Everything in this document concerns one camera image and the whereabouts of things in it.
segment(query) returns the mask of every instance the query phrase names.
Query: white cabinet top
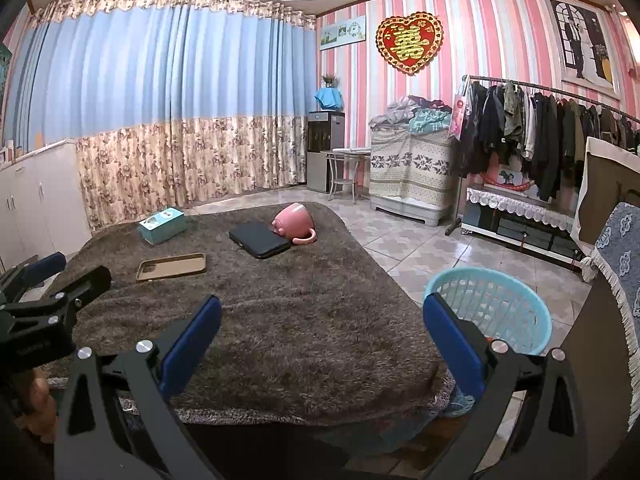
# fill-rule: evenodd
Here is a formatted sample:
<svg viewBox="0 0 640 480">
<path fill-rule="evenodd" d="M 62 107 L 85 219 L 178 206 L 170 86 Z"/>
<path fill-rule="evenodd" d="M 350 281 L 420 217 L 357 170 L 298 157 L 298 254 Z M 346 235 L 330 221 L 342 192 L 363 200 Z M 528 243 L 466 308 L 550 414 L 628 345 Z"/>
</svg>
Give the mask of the white cabinet top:
<svg viewBox="0 0 640 480">
<path fill-rule="evenodd" d="M 25 160 L 26 158 L 30 158 L 30 157 L 35 156 L 35 155 L 39 155 L 40 153 L 46 152 L 46 151 L 51 150 L 53 148 L 57 148 L 59 146 L 62 146 L 63 144 L 75 144 L 75 143 L 76 143 L 75 139 L 62 139 L 62 140 L 59 140 L 58 142 L 54 142 L 52 144 L 48 144 L 47 146 L 43 146 L 42 148 L 38 148 L 37 150 L 33 150 L 32 152 L 25 153 L 24 155 L 19 156 L 11 164 L 5 164 L 3 166 L 0 166 L 0 171 L 7 170 L 8 168 L 12 167 L 12 165 L 17 164 L 18 162 L 21 162 L 21 161 Z"/>
</svg>

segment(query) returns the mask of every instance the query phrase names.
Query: heart-shaped decoration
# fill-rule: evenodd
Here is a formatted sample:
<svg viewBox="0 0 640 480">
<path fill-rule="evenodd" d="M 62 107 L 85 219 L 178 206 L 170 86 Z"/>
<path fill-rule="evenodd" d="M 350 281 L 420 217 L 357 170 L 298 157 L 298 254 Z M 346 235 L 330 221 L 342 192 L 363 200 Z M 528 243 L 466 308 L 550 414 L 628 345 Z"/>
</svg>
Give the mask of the heart-shaped decoration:
<svg viewBox="0 0 640 480">
<path fill-rule="evenodd" d="M 440 20 L 428 12 L 392 16 L 378 25 L 376 45 L 380 54 L 398 70 L 413 75 L 425 66 L 442 45 Z"/>
</svg>

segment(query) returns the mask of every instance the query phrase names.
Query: blue gripper pad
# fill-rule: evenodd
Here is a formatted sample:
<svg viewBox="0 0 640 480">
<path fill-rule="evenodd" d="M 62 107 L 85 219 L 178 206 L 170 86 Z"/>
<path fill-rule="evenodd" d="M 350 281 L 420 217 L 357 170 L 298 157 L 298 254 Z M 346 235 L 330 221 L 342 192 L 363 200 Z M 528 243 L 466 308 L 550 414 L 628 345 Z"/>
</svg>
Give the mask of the blue gripper pad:
<svg viewBox="0 0 640 480">
<path fill-rule="evenodd" d="M 184 390 L 218 333 L 221 322 L 222 304 L 218 298 L 211 296 L 191 318 L 187 328 L 162 360 L 158 388 L 166 402 Z"/>
<path fill-rule="evenodd" d="M 460 389 L 476 399 L 482 397 L 484 363 L 460 330 L 458 318 L 439 294 L 424 298 L 422 319 Z"/>
<path fill-rule="evenodd" d="M 23 270 L 22 281 L 25 286 L 36 286 L 54 274 L 62 272 L 66 267 L 66 258 L 62 253 L 53 253 Z"/>
</svg>

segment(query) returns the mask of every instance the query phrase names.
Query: pink mug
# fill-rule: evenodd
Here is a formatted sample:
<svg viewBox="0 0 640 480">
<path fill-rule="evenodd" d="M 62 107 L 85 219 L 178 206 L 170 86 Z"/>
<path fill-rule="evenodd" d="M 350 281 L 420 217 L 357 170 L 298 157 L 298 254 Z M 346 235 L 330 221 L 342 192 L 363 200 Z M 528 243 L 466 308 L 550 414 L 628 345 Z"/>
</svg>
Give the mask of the pink mug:
<svg viewBox="0 0 640 480">
<path fill-rule="evenodd" d="M 277 234 L 291 240 L 295 245 L 311 244 L 316 241 L 314 220 L 306 207 L 300 203 L 296 202 L 280 211 L 271 225 Z"/>
</svg>

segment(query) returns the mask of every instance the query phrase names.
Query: brown shaggy rug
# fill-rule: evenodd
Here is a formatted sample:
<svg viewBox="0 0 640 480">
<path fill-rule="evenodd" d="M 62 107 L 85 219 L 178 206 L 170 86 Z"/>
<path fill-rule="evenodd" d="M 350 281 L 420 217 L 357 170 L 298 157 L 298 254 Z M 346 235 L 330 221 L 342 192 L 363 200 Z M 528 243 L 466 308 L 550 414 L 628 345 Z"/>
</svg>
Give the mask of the brown shaggy rug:
<svg viewBox="0 0 640 480">
<path fill-rule="evenodd" d="M 331 209 L 305 203 L 318 242 L 257 260 L 228 237 L 270 222 L 285 205 L 187 218 L 188 230 L 152 247 L 137 224 L 90 240 L 51 285 L 98 265 L 111 290 L 78 314 L 74 340 L 100 354 L 134 348 L 187 318 L 207 294 L 223 304 L 220 332 L 186 390 L 172 400 L 186 422 L 335 425 L 413 408 L 440 411 L 454 382 L 416 304 Z M 203 252 L 207 272 L 136 283 L 142 260 Z M 71 360 L 47 368 L 64 383 Z"/>
</svg>

